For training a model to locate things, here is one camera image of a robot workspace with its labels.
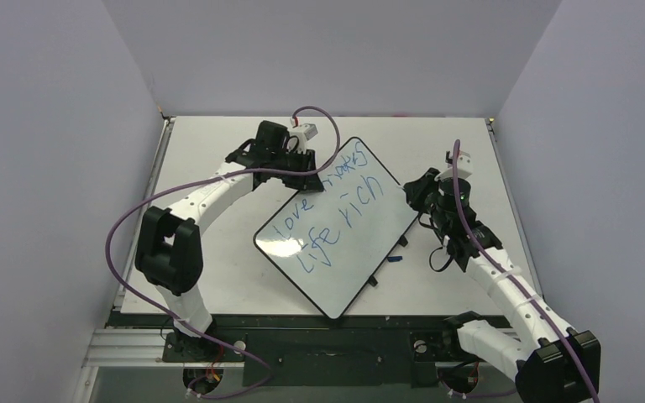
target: wire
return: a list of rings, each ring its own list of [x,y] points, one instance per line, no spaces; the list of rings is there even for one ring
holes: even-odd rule
[[[248,351],[245,351],[245,350],[242,350],[240,348],[234,347],[233,345],[231,345],[229,343],[226,343],[226,342],[224,342],[222,340],[219,340],[219,339],[217,339],[215,337],[209,336],[208,334],[206,334],[204,332],[199,331],[198,329],[196,329],[192,325],[190,325],[187,321],[179,318],[173,311],[167,309],[165,306],[162,306],[160,303],[152,300],[151,298],[149,298],[145,294],[142,294],[140,291],[138,291],[137,289],[132,287],[118,273],[118,271],[115,269],[115,263],[113,262],[113,253],[112,253],[113,237],[115,235],[115,232],[120,227],[120,225],[122,225],[122,223],[129,216],[131,216],[135,212],[139,211],[140,208],[142,208],[144,206],[147,206],[152,201],[157,200],[160,197],[163,197],[163,196],[169,195],[171,193],[174,193],[176,191],[182,191],[184,189],[190,189],[192,187],[210,185],[212,183],[222,181],[222,180],[230,178],[232,176],[243,175],[243,174],[266,173],[266,174],[276,174],[276,175],[307,176],[307,175],[315,175],[316,173],[318,173],[318,172],[320,172],[322,170],[325,170],[326,168],[328,168],[333,163],[333,161],[335,161],[335,158],[338,156],[338,153],[339,153],[339,150],[340,150],[340,140],[341,140],[340,130],[338,128],[338,124],[335,122],[335,119],[332,117],[332,115],[330,115],[325,110],[323,110],[323,109],[321,109],[319,107],[313,107],[313,106],[299,107],[293,113],[293,115],[292,115],[293,118],[295,120],[297,120],[297,114],[300,113],[301,111],[306,111],[306,110],[313,110],[313,111],[321,113],[323,116],[328,118],[330,123],[333,125],[333,128],[335,129],[335,136],[336,136],[336,139],[335,139],[335,151],[334,151],[333,155],[327,161],[325,161],[325,163],[322,164],[322,166],[320,166],[320,168],[317,168],[316,170],[311,170],[311,171],[308,171],[308,172],[292,172],[292,171],[287,171],[287,170],[273,170],[273,169],[269,169],[269,168],[253,168],[253,169],[237,170],[235,172],[229,172],[227,174],[224,174],[224,175],[221,175],[221,176],[215,176],[213,178],[205,179],[203,181],[196,181],[196,182],[192,182],[192,183],[186,183],[184,185],[175,186],[175,187],[172,187],[172,188],[167,189],[165,191],[161,191],[159,193],[156,193],[156,194],[154,194],[154,195],[152,195],[150,197],[147,197],[143,201],[137,203],[136,206],[130,208],[120,218],[118,218],[115,221],[115,223],[113,224],[113,226],[110,228],[110,231],[107,233],[107,238],[105,239],[105,261],[107,262],[107,267],[110,269],[110,273],[112,273],[112,275],[115,278],[115,280],[117,280],[118,283],[120,283],[122,285],[122,287],[124,287],[129,292],[135,294],[142,301],[145,301],[145,302],[149,303],[150,305],[156,307],[157,309],[163,311],[164,313],[166,313],[167,315],[172,317],[173,320],[178,321],[180,325],[182,325],[185,329],[189,330],[190,332],[193,332],[194,334],[196,334],[196,335],[198,335],[198,336],[200,336],[202,338],[205,338],[206,340],[208,340],[210,342],[216,343],[216,344],[218,344],[220,346],[223,346],[223,347],[228,348],[230,350],[233,350],[235,352],[241,353],[244,356],[254,360],[256,363],[263,365],[269,371],[269,374],[265,378],[263,378],[262,380],[254,383],[254,384],[252,384],[252,385],[250,385],[250,386],[248,386],[248,387],[246,387],[244,389],[237,390],[235,392],[224,394],[224,395],[203,396],[204,399],[219,400],[219,399],[226,399],[228,397],[242,395],[243,393],[246,393],[246,392],[248,392],[250,390],[253,390],[253,389],[265,384],[266,382],[268,382],[272,378],[272,369],[271,369],[270,365],[268,365],[268,363],[266,363],[260,357],[254,355],[252,353],[249,353]],[[197,379],[194,379],[190,383],[190,389],[191,389],[191,385],[196,384],[195,381],[197,381]]]
[[[446,387],[446,389],[448,390],[449,395],[460,397],[460,398],[462,398],[464,400],[467,400],[467,399],[497,399],[499,397],[507,397],[507,396],[514,395],[514,394],[517,393],[517,390],[510,389],[510,390],[506,390],[505,392],[474,393],[474,394],[466,395],[465,393],[459,393],[456,390],[451,389],[450,387],[448,387],[448,385],[446,385],[446,382],[444,382],[443,380],[441,381],[441,384]]]
[[[167,318],[165,319],[165,322],[164,322],[164,323],[162,323],[162,326],[160,326],[160,337],[161,337],[161,338],[162,338],[162,340],[164,340],[164,341],[166,341],[166,338],[165,338],[165,335],[164,335],[164,334],[162,334],[162,332],[165,330],[165,326],[166,326],[166,324],[167,324],[167,322],[168,322],[168,321],[172,321],[172,322],[173,322],[173,321],[174,321],[174,319],[173,319],[172,317],[167,317]]]
[[[433,268],[433,264],[432,264],[432,256],[433,256],[433,254],[435,254],[436,252],[438,252],[438,251],[439,251],[439,250],[441,250],[441,249],[443,249],[443,246],[439,246],[438,248],[434,249],[434,250],[429,254],[429,267],[431,268],[431,270],[432,270],[432,271],[435,271],[435,272],[437,272],[437,273],[441,273],[442,271],[444,271],[444,270],[448,269],[448,267],[451,265],[451,262],[453,262],[453,261],[454,261],[454,257],[453,257],[453,256],[449,256],[449,257],[448,257],[448,260],[446,261],[446,263],[444,263],[444,264],[443,264],[443,266],[441,266],[441,269],[434,269],[434,268]]]
[[[466,216],[464,215],[464,208],[461,205],[461,198],[460,198],[460,191],[459,191],[459,153],[461,151],[461,140],[456,140],[454,142],[454,157],[452,159],[452,172],[453,172],[453,180],[454,180],[454,199],[456,201],[456,211],[459,213],[459,218],[461,219],[461,224],[464,226],[464,230],[466,231],[466,234],[469,236],[469,239],[471,243],[478,249],[478,251],[485,257],[490,264],[493,265],[498,271],[501,273],[506,273],[508,270],[503,269],[503,266],[493,260],[491,256],[488,254],[488,252],[485,251],[483,246],[481,246],[480,242],[478,239],[476,239],[476,236],[474,235],[473,231],[471,231],[471,227],[469,223],[466,221]],[[540,317],[545,320],[545,322],[548,323],[548,325],[553,329],[553,332],[558,336],[560,339],[560,342],[563,344],[563,347],[565,350],[567,350],[570,358],[572,359],[574,365],[577,367],[577,370],[579,372],[579,376],[582,377],[582,380],[585,382],[585,386],[587,387],[587,390],[590,392],[590,396],[592,396],[592,401],[595,403],[600,403],[600,397],[597,395],[597,391],[595,390],[595,386],[592,384],[592,380],[590,379],[590,376],[587,374],[587,370],[585,367],[582,365],[582,362],[579,360],[579,357],[577,356],[577,353],[574,351],[572,346],[569,345],[569,342],[567,339],[565,339],[563,333],[560,331],[558,328],[558,325],[553,322],[553,319],[550,318],[549,316],[545,315],[545,311],[543,308],[540,306],[540,304],[535,301],[535,299],[532,298],[530,292],[526,290],[526,288],[521,284],[521,282],[516,278],[515,275],[508,275],[508,280],[510,280],[516,288],[525,296],[530,304],[535,308],[535,310],[540,314]]]
[[[419,222],[419,225],[421,225],[422,227],[424,227],[426,229],[436,229],[436,227],[434,227],[434,225],[433,225],[433,221],[432,221],[431,217],[429,218],[429,224],[425,224],[425,223],[422,222],[422,214],[419,214],[417,216],[417,222]]]
[[[207,368],[207,371],[204,373],[204,374],[206,374],[206,373],[211,374],[211,375],[212,375],[212,377],[213,377],[217,382],[220,382],[220,381],[221,381],[221,379],[220,379],[220,378],[218,377],[218,375],[216,374],[216,371],[214,370],[213,366],[214,366],[214,365],[216,365],[216,363],[218,362],[218,360],[219,360],[219,359],[221,359],[221,358],[223,358],[223,346],[218,346],[218,355],[217,355],[217,356],[216,356],[216,358],[212,361],[212,364],[211,364],[211,365],[209,365],[209,367]]]
[[[471,372],[469,373],[469,376],[461,377],[458,375],[454,375],[454,372],[465,367],[468,364],[473,364],[475,363],[474,367],[472,368]],[[479,366],[480,366],[480,360],[478,358],[473,358],[473,359],[468,359],[464,361],[461,364],[456,365],[455,367],[452,367],[451,369],[445,369],[441,372],[441,376],[439,377],[439,380],[441,381],[442,385],[448,390],[449,396],[456,396],[460,397],[462,399],[495,399],[499,397],[506,397],[510,395],[514,395],[517,393],[517,390],[515,389],[510,389],[506,390],[504,392],[497,392],[497,393],[474,393],[474,394],[465,394],[465,393],[459,393],[456,390],[452,389],[450,386],[447,385],[447,383],[444,381],[447,378],[457,378],[457,379],[468,379],[476,373],[475,377],[475,382],[474,386],[476,386],[479,383],[479,377],[480,377],[480,372],[479,372]]]

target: black motor joint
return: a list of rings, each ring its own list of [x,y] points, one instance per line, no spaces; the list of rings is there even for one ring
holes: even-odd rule
[[[246,140],[226,157],[226,162],[235,162],[246,168],[268,168],[293,172],[315,170],[315,151],[304,153],[288,150],[291,135],[282,124],[264,120],[260,123],[255,139]],[[320,177],[315,175],[284,175],[271,173],[254,174],[254,189],[270,178],[279,178],[283,185],[297,191],[323,191]]]
[[[406,203],[420,214],[431,217],[433,231],[440,242],[448,237],[447,252],[454,258],[461,270],[466,270],[469,258],[479,256],[478,249],[470,242],[461,222],[456,206],[456,193],[452,178],[436,181],[439,170],[429,168],[421,178],[403,186],[406,193]],[[484,249],[502,248],[502,243],[493,232],[481,221],[476,219],[476,213],[471,208],[469,199],[471,184],[459,178],[459,199],[461,208],[475,235]]]

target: black whiteboard frame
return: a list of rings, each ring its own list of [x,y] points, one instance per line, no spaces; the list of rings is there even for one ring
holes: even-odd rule
[[[344,142],[344,144],[342,144],[342,145],[340,146],[340,149],[343,149],[343,148],[344,148],[344,147],[345,147],[349,142],[351,142],[351,141],[353,141],[353,140],[358,140],[360,143],[362,143],[362,144],[364,145],[364,147],[365,147],[365,148],[370,152],[370,154],[372,155],[372,157],[374,157],[374,158],[375,158],[375,160],[377,160],[377,162],[379,162],[379,163],[380,163],[380,165],[382,166],[382,168],[384,168],[384,169],[385,169],[385,171],[387,172],[387,174],[389,174],[389,176],[391,177],[391,179],[392,179],[392,180],[394,180],[394,182],[395,182],[397,185],[400,185],[399,181],[398,181],[398,180],[394,177],[394,175],[392,175],[392,173],[387,169],[386,165],[384,165],[384,164],[382,163],[382,161],[381,161],[379,158],[377,158],[377,155],[375,154],[375,152],[374,152],[374,151],[372,151],[372,149],[367,145],[367,143],[365,143],[365,142],[364,142],[364,140],[363,140],[363,139],[361,139],[361,138],[359,138],[359,137],[350,137],[347,141],[345,141],[345,142]],[[352,303],[354,302],[354,300],[356,300],[356,299],[357,299],[357,297],[359,296],[359,293],[360,293],[360,292],[362,292],[362,290],[363,290],[367,285],[369,285],[369,284],[370,284],[369,282],[368,282],[368,283],[364,283],[364,284],[359,288],[359,290],[357,291],[357,293],[352,297],[352,300],[350,300],[350,302],[347,304],[347,306],[343,309],[343,312],[340,314],[340,316],[339,316],[339,317],[337,317],[337,318],[329,317],[329,316],[328,316],[328,314],[327,314],[327,313],[325,313],[325,311],[323,311],[323,309],[322,309],[320,306],[318,306],[318,304],[316,304],[316,303],[315,303],[315,301],[313,301],[313,300],[312,300],[312,298],[311,298],[308,294],[306,294],[306,292],[305,292],[301,287],[299,287],[299,286],[298,286],[298,284],[297,284],[295,281],[293,281],[293,280],[292,280],[292,279],[291,279],[291,278],[286,274],[286,272],[285,272],[285,271],[283,271],[283,269],[281,269],[281,267],[280,267],[278,264],[276,264],[276,263],[275,263],[275,261],[274,261],[273,259],[271,259],[271,258],[270,258],[270,256],[269,256],[266,252],[264,252],[264,251],[263,251],[263,249],[261,249],[261,248],[258,246],[258,244],[255,242],[256,238],[258,237],[258,234],[263,230],[263,228],[265,228],[265,227],[268,225],[268,223],[269,223],[269,222],[271,222],[271,221],[272,221],[276,216],[278,216],[278,214],[279,214],[279,213],[280,213],[284,208],[286,208],[286,206],[287,206],[290,202],[292,202],[292,200],[293,200],[293,199],[294,199],[294,198],[295,198],[299,193],[300,193],[300,191],[295,192],[295,193],[293,194],[293,196],[291,196],[291,198],[289,198],[285,203],[283,203],[283,205],[281,206],[281,208],[279,208],[276,212],[274,212],[274,213],[273,213],[273,215],[272,215],[272,216],[270,216],[270,218],[268,218],[268,220],[266,220],[266,221],[263,223],[263,225],[261,225],[261,226],[260,226],[260,228],[258,229],[258,231],[256,231],[256,232],[254,233],[254,236],[253,236],[253,239],[252,239],[252,240],[253,240],[253,243],[254,243],[255,248],[256,248],[256,249],[258,249],[258,250],[259,250],[259,252],[261,252],[261,253],[265,256],[265,258],[266,258],[266,259],[268,259],[268,261],[270,261],[270,262],[271,262],[271,263],[272,263],[272,264],[273,264],[273,265],[278,269],[278,271],[280,271],[280,272],[281,272],[281,273],[282,273],[282,274],[283,274],[283,275],[288,279],[288,281],[290,281],[290,282],[291,282],[291,283],[292,283],[292,284],[293,284],[293,285],[294,285],[294,286],[295,286],[295,287],[296,287],[296,288],[297,288],[297,289],[298,289],[298,290],[299,290],[299,291],[300,291],[300,292],[301,292],[301,293],[302,293],[302,294],[303,294],[303,295],[304,295],[304,296],[305,296],[305,297],[306,297],[310,302],[312,302],[312,304],[313,304],[313,305],[314,305],[314,306],[315,306],[315,307],[320,311],[320,313],[322,313],[326,318],[329,318],[329,319],[332,319],[332,320],[338,320],[338,319],[340,319],[340,318],[344,317],[345,312],[347,312],[347,310],[348,310],[348,309],[349,309],[349,307],[352,305]],[[409,225],[408,225],[408,226],[406,227],[406,229],[401,233],[401,235],[399,236],[399,238],[403,237],[404,235],[406,235],[406,233],[407,233],[407,232],[409,232],[409,228],[411,228],[411,227],[412,227],[412,225],[414,225],[414,222],[415,222],[415,221],[416,221],[416,218],[413,218],[413,219],[412,219],[412,221],[411,221],[411,222],[409,222]],[[370,275],[370,277],[374,277],[374,276],[377,274],[377,271],[379,271],[380,267],[382,267],[382,265],[385,263],[386,257],[387,257],[387,256],[389,256],[389,254],[391,253],[391,251],[392,251],[392,250],[394,250],[394,248],[397,246],[397,244],[399,244],[399,243],[395,243],[394,245],[392,245],[391,249],[390,249],[390,250],[385,254],[385,257],[384,257],[384,258],[382,258],[382,260],[377,264],[377,267],[372,271],[372,274]]]

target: zip tie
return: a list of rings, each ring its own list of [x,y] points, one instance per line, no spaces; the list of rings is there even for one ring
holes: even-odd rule
[[[498,282],[499,282],[499,281],[501,281],[501,280],[505,280],[507,277],[509,277],[509,276],[511,276],[511,275],[519,275],[519,274],[520,274],[520,272],[522,272],[522,270],[521,270],[519,267],[514,267],[514,268],[512,268],[512,269],[510,269],[510,270],[506,270],[506,271],[504,271],[504,272],[502,272],[502,273],[499,273],[499,274],[498,274],[498,275],[493,279],[493,282],[494,282],[495,284],[498,284]]]
[[[217,178],[221,178],[221,182],[225,182],[229,187],[233,186],[233,181],[231,181],[231,178],[227,178],[224,175],[216,175]]]
[[[524,305],[530,304],[530,303],[531,303],[531,302],[533,302],[533,301],[538,301],[538,302],[540,302],[540,301],[543,301],[543,299],[542,299],[542,298],[540,298],[540,296],[539,296],[538,294],[535,294],[535,295],[531,296],[530,298],[526,299],[525,301],[521,302],[520,304],[516,305],[516,306],[515,306],[515,308],[516,308],[516,309],[518,309],[518,308],[520,308],[521,306],[524,306]]]

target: metal frame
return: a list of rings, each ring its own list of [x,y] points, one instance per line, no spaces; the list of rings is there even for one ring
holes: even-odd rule
[[[513,211],[513,218],[516,220],[516,227],[518,227],[518,234],[521,237],[521,244],[523,246],[523,253],[525,253],[525,258],[527,260],[528,270],[532,277],[532,286],[535,287],[535,291],[538,295],[543,295],[543,289],[540,287],[540,279],[538,278],[538,272],[535,270],[535,264],[532,261],[532,255],[530,253],[530,247],[527,243],[527,238],[525,236],[525,231],[522,227],[521,216],[518,214],[518,209],[516,207],[516,201],[513,199],[513,193],[511,188],[508,185],[508,180],[506,179],[506,171],[503,169],[503,164],[501,162],[501,155],[498,152],[498,146],[496,145],[496,132],[493,131],[493,119],[485,120],[485,127],[488,129],[488,136],[490,137],[490,143],[493,145],[493,153],[496,155],[496,162],[498,163],[498,168],[501,170],[501,178],[503,179],[503,186],[506,188],[506,194],[508,195],[508,201],[511,203],[511,210]]]
[[[73,394],[73,403],[89,403],[97,379],[97,367],[83,367]]]
[[[147,182],[147,187],[144,189],[144,195],[143,198],[150,197],[155,193],[155,188],[157,187],[157,182],[160,179],[160,172],[162,169],[162,163],[165,160],[165,154],[166,154],[166,149],[167,146],[169,145],[169,140],[171,138],[171,132],[174,130],[174,123],[176,121],[176,117],[174,118],[166,118],[164,121],[164,126],[162,127],[162,133],[160,136],[160,143],[157,146],[157,152],[155,153],[155,159],[152,163],[152,171],[149,174],[149,181]],[[137,214],[137,223],[138,225],[134,226],[134,232],[132,234],[132,242],[130,242],[129,245],[129,252],[127,254],[127,260],[125,260],[125,266],[123,270],[123,278],[127,281],[129,281],[129,276],[130,273],[132,272],[132,265],[134,262],[134,252],[137,247],[137,244],[135,243],[135,240],[139,236],[139,223],[142,221],[142,215],[144,214],[144,210],[146,210],[146,207],[144,206],[141,209],[139,209],[139,213]],[[113,302],[113,306],[120,308],[123,304],[124,301],[124,294],[125,290],[122,285],[118,287],[118,293],[115,296],[115,301]]]
[[[171,332],[164,330],[163,335]],[[206,368],[210,362],[166,363],[162,361],[165,340],[156,329],[98,329],[92,334],[83,370],[98,367]],[[220,362],[216,368],[243,367],[242,362]]]

